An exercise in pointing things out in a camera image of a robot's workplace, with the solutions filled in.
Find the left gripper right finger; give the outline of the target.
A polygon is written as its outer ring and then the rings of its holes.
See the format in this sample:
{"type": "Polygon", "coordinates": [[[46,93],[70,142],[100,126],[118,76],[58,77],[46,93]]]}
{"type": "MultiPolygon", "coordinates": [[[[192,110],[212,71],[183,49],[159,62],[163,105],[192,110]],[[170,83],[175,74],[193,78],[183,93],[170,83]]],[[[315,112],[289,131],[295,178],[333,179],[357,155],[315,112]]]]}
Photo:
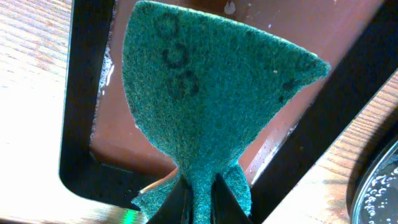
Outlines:
{"type": "Polygon", "coordinates": [[[252,224],[220,174],[211,187],[212,224],[252,224]]]}

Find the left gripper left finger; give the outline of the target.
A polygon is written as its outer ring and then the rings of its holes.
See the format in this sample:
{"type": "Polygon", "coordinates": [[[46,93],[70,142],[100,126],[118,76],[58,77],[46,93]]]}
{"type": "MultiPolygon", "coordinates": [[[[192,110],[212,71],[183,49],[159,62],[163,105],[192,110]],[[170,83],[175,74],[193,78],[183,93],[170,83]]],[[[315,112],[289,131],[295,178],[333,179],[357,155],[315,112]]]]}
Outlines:
{"type": "Polygon", "coordinates": [[[188,182],[180,177],[171,192],[147,224],[192,224],[193,190],[188,182]]]}

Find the green yellow sponge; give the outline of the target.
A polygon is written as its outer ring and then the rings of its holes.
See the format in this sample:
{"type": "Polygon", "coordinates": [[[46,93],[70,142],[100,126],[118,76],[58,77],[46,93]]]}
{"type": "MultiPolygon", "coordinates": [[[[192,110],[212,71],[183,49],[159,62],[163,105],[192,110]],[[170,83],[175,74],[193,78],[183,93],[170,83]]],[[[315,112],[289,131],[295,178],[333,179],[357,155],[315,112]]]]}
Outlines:
{"type": "Polygon", "coordinates": [[[221,174],[245,214],[238,161],[298,91],[328,75],[315,54],[246,24],[154,1],[135,4],[123,45],[129,109],[193,189],[193,222],[209,223],[221,174]]]}

